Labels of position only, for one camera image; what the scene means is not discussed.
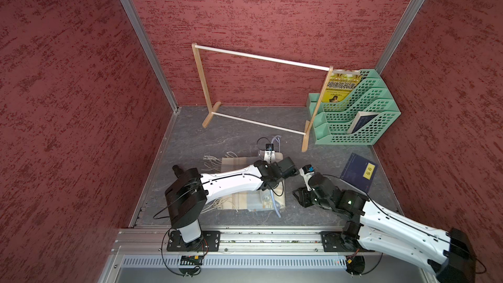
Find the gray marble floor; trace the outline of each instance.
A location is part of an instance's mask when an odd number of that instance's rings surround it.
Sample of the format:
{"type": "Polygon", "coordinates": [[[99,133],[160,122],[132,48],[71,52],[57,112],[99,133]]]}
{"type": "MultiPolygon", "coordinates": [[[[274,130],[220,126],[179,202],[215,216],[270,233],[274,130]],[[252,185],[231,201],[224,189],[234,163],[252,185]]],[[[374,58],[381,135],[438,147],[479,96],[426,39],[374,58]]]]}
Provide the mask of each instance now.
{"type": "MultiPolygon", "coordinates": [[[[280,127],[303,131],[305,120],[309,118],[306,108],[302,107],[236,107],[223,106],[219,112],[270,123],[280,127]]],[[[158,170],[154,173],[154,181],[146,197],[145,209],[142,212],[140,225],[169,225],[169,219],[153,220],[152,216],[166,206],[164,191],[171,185],[176,176],[172,166],[178,164],[183,169],[204,167],[204,155],[221,158],[226,152],[232,151],[238,156],[256,156],[256,141],[260,137],[272,138],[281,135],[281,152],[289,156],[298,168],[312,164],[316,171],[339,176],[352,152],[369,160],[378,161],[370,146],[353,145],[315,145],[311,131],[310,144],[307,152],[301,152],[302,136],[257,126],[251,123],[236,121],[221,116],[214,116],[208,128],[201,124],[208,111],[206,107],[185,106],[181,108],[173,129],[168,148],[163,155],[158,170]]],[[[336,178],[332,181],[341,189],[349,186],[336,178]]],[[[249,212],[240,210],[213,210],[199,216],[201,226],[335,226],[341,227],[345,221],[337,214],[321,208],[303,208],[293,197],[292,191],[303,186],[302,177],[296,176],[285,181],[286,209],[278,218],[274,211],[249,212]]],[[[398,209],[398,202],[389,185],[381,166],[376,172],[370,192],[376,202],[389,208],[398,209]]]]}

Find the white rod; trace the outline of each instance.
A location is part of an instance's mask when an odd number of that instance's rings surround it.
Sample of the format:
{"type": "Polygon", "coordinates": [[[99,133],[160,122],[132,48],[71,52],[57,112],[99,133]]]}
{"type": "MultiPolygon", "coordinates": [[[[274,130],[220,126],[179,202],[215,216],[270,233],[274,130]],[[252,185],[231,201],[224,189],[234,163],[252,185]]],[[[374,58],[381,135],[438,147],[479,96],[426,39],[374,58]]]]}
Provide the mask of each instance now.
{"type": "Polygon", "coordinates": [[[294,133],[294,134],[299,134],[299,135],[305,135],[306,133],[303,133],[301,131],[297,131],[297,130],[292,130],[292,129],[286,129],[286,128],[283,128],[283,127],[278,127],[278,126],[273,126],[271,124],[267,124],[267,123],[259,123],[259,122],[254,122],[254,121],[251,121],[249,119],[244,119],[244,118],[239,118],[239,117],[234,117],[234,116],[230,116],[230,115],[226,115],[226,114],[221,114],[219,112],[216,112],[216,111],[213,111],[211,112],[213,115],[218,115],[218,116],[222,116],[222,117],[227,117],[227,118],[230,118],[230,119],[235,119],[237,121],[242,121],[242,122],[247,122],[247,123],[254,123],[254,124],[258,124],[258,125],[261,125],[261,126],[266,126],[266,127],[269,127],[269,128],[274,128],[274,129],[280,129],[280,130],[285,130],[285,131],[288,131],[288,132],[291,132],[291,133],[294,133]]]}
{"type": "Polygon", "coordinates": [[[318,70],[323,70],[323,71],[328,71],[330,69],[329,67],[309,65],[309,64],[298,63],[298,62],[290,61],[290,60],[283,60],[283,59],[278,59],[278,58],[253,55],[251,53],[233,52],[233,51],[228,51],[228,50],[221,50],[220,48],[213,48],[213,47],[207,47],[207,46],[201,46],[201,45],[196,45],[195,47],[199,48],[200,50],[207,50],[207,51],[218,52],[218,53],[229,53],[231,55],[236,55],[236,56],[250,57],[250,58],[261,59],[261,60],[268,60],[268,61],[273,61],[275,63],[282,63],[282,64],[287,64],[287,65],[306,67],[306,68],[318,69],[318,70]]]}

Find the red textured wall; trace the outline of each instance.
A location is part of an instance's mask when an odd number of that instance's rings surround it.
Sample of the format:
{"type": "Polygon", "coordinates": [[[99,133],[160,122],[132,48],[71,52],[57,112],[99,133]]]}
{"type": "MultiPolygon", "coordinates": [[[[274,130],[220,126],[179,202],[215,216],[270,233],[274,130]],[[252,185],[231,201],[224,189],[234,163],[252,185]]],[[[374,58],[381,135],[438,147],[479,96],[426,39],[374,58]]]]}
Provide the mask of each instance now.
{"type": "Polygon", "coordinates": [[[0,281],[95,282],[170,107],[119,0],[0,10],[0,281]]]}
{"type": "MultiPolygon", "coordinates": [[[[133,0],[181,105],[205,104],[191,43],[374,68],[410,0],[133,0]]],[[[325,72],[201,51],[212,101],[305,105],[325,72]]]]}
{"type": "Polygon", "coordinates": [[[402,115],[375,146],[407,216],[469,234],[477,282],[503,278],[502,20],[503,0],[426,0],[382,74],[402,115]]]}

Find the wooden rack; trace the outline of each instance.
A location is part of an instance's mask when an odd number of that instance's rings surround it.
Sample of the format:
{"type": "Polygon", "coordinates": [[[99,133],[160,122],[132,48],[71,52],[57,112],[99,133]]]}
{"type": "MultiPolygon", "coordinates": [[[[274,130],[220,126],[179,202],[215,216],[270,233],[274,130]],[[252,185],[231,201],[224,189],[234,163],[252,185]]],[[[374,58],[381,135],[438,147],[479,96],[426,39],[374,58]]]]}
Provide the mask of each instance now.
{"type": "Polygon", "coordinates": [[[259,122],[251,121],[248,119],[230,116],[230,115],[226,115],[226,114],[222,114],[222,113],[217,112],[218,108],[220,107],[220,105],[222,103],[217,102],[214,105],[211,104],[210,93],[208,91],[208,85],[206,84],[206,78],[204,76],[203,64],[201,62],[201,56],[199,55],[199,50],[207,50],[207,51],[218,52],[218,53],[229,53],[231,55],[236,55],[236,56],[243,56],[243,57],[261,59],[261,60],[266,60],[266,61],[272,61],[272,62],[281,63],[281,64],[287,64],[287,65],[293,65],[293,66],[306,67],[306,68],[326,71],[327,73],[326,73],[325,81],[323,82],[323,86],[320,91],[320,96],[319,96],[318,102],[316,103],[316,108],[314,109],[314,111],[318,111],[318,109],[319,109],[319,106],[321,104],[321,99],[323,98],[323,95],[326,90],[326,86],[328,85],[329,80],[330,80],[330,76],[332,75],[332,72],[334,70],[332,66],[330,66],[330,67],[316,66],[316,65],[304,64],[304,63],[298,63],[295,61],[253,55],[251,53],[240,53],[240,52],[222,50],[220,48],[201,46],[201,45],[198,45],[197,43],[192,43],[192,51],[194,52],[194,58],[196,59],[197,71],[199,72],[199,78],[201,79],[201,85],[203,86],[204,98],[206,100],[206,105],[208,106],[208,116],[206,116],[206,118],[204,119],[204,122],[203,122],[204,128],[208,127],[208,124],[210,123],[210,121],[214,115],[227,117],[227,118],[235,119],[235,120],[242,121],[242,122],[254,123],[254,124],[261,125],[261,126],[266,126],[266,127],[270,127],[270,128],[274,128],[274,129],[288,131],[288,132],[291,132],[294,134],[303,135],[304,138],[302,140],[302,152],[307,151],[307,147],[309,145],[309,132],[311,131],[311,128],[313,126],[313,122],[314,122],[314,118],[316,117],[316,114],[313,114],[310,121],[306,121],[305,127],[304,127],[304,132],[302,132],[302,131],[298,131],[298,130],[274,126],[272,124],[259,123],[259,122]]]}

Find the metal panel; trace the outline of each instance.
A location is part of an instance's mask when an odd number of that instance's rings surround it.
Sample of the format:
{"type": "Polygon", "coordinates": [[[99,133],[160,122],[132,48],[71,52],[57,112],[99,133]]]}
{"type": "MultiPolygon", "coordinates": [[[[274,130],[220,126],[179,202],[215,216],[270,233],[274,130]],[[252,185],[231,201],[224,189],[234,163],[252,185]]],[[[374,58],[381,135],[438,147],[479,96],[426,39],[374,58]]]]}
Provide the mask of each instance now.
{"type": "Polygon", "coordinates": [[[407,6],[407,9],[405,10],[402,18],[400,19],[400,22],[395,28],[395,32],[393,32],[391,39],[389,40],[386,48],[384,49],[384,52],[381,55],[381,58],[379,59],[377,65],[375,66],[375,69],[379,74],[382,73],[384,67],[388,63],[391,56],[393,55],[395,49],[398,47],[398,44],[400,43],[402,37],[407,32],[407,29],[411,25],[412,21],[415,18],[415,15],[418,13],[423,3],[424,0],[410,1],[409,5],[407,6]]]}
{"type": "MultiPolygon", "coordinates": [[[[145,270],[147,271],[147,268],[151,268],[149,272],[150,274],[153,274],[153,271],[155,271],[156,268],[163,268],[164,265],[162,263],[159,249],[162,236],[164,236],[164,233],[167,230],[168,228],[166,227],[149,229],[122,229],[117,236],[117,240],[112,251],[112,254],[116,253],[117,255],[114,256],[115,259],[111,263],[111,266],[106,268],[104,271],[106,273],[106,277],[109,279],[107,283],[115,282],[118,271],[121,268],[145,268],[145,270]]],[[[218,228],[218,230],[222,232],[222,240],[224,236],[227,236],[227,239],[225,240],[225,242],[220,243],[220,252],[210,252],[205,257],[205,262],[208,262],[209,264],[204,264],[203,266],[207,270],[210,270],[212,268],[220,270],[223,270],[223,268],[234,268],[240,269],[240,271],[245,271],[244,269],[246,269],[248,265],[250,265],[249,261],[248,264],[246,264],[246,260],[258,259],[266,260],[266,266],[260,266],[259,264],[256,264],[255,267],[251,268],[260,268],[264,269],[264,271],[268,269],[288,270],[299,268],[304,269],[304,271],[307,271],[309,269],[334,270],[338,268],[332,267],[332,265],[330,264],[327,265],[327,262],[330,262],[331,260],[344,261],[346,259],[345,254],[342,253],[325,253],[320,242],[297,242],[298,239],[314,239],[313,236],[315,235],[315,232],[328,230],[325,227],[220,227],[218,228]],[[234,240],[241,241],[243,239],[245,240],[252,238],[258,239],[259,242],[233,242],[234,240]],[[279,242],[267,242],[267,240],[277,239],[279,239],[279,242]],[[295,266],[292,266],[293,263],[290,263],[291,266],[287,267],[283,266],[286,263],[281,264],[281,266],[280,264],[271,264],[271,260],[299,260],[300,263],[299,266],[297,266],[297,263],[295,263],[295,266]]],[[[164,253],[164,258],[168,266],[176,267],[179,264],[180,257],[186,254],[187,253],[182,252],[166,252],[164,253]]],[[[363,253],[363,255],[367,256],[369,260],[373,260],[372,258],[377,258],[380,253],[365,252],[363,253]]],[[[379,274],[379,271],[382,270],[382,267],[383,265],[378,268],[376,275],[382,275],[379,274]]],[[[434,277],[425,275],[422,271],[418,271],[418,273],[420,275],[420,277],[418,278],[419,280],[428,283],[435,282],[434,277]]],[[[396,274],[394,271],[392,271],[389,274],[386,273],[386,277],[390,279],[390,281],[393,281],[392,279],[396,277],[396,274]]],[[[337,277],[337,279],[341,280],[345,280],[344,278],[346,278],[346,276],[342,276],[341,278],[337,277]]]]}
{"type": "MultiPolygon", "coordinates": [[[[168,267],[194,267],[180,264],[181,256],[165,256],[168,267]]],[[[123,268],[163,268],[160,255],[125,255],[123,268]]],[[[346,257],[328,256],[287,256],[287,255],[207,255],[201,268],[239,269],[346,269],[346,257]]]]}
{"type": "Polygon", "coordinates": [[[173,110],[173,112],[178,111],[177,100],[174,98],[173,91],[171,91],[170,85],[168,84],[166,79],[166,75],[164,75],[164,71],[162,70],[159,59],[157,59],[157,56],[155,55],[154,48],[152,47],[152,44],[148,39],[147,32],[143,27],[140,17],[138,16],[138,12],[136,12],[133,1],[132,0],[120,0],[120,1],[122,3],[122,6],[124,7],[124,10],[126,10],[126,14],[129,17],[129,21],[133,25],[136,35],[138,35],[138,39],[140,40],[143,50],[145,51],[145,54],[147,55],[147,58],[150,61],[152,69],[154,70],[155,75],[159,80],[159,84],[162,90],[164,91],[167,100],[170,102],[171,109],[173,110]]]}
{"type": "Polygon", "coordinates": [[[141,192],[140,199],[138,199],[138,203],[136,204],[136,208],[134,210],[133,216],[131,217],[131,221],[129,221],[129,227],[134,227],[137,223],[138,219],[142,217],[142,208],[146,205],[145,200],[148,198],[148,192],[151,190],[151,186],[154,182],[154,177],[157,175],[157,170],[162,162],[162,157],[164,152],[167,149],[168,143],[170,141],[171,133],[173,132],[174,123],[176,122],[177,116],[179,114],[178,111],[173,111],[171,115],[170,122],[167,124],[166,132],[164,133],[164,138],[159,146],[159,150],[155,155],[154,163],[150,168],[150,173],[148,173],[147,180],[145,185],[143,186],[143,191],[141,192]]]}

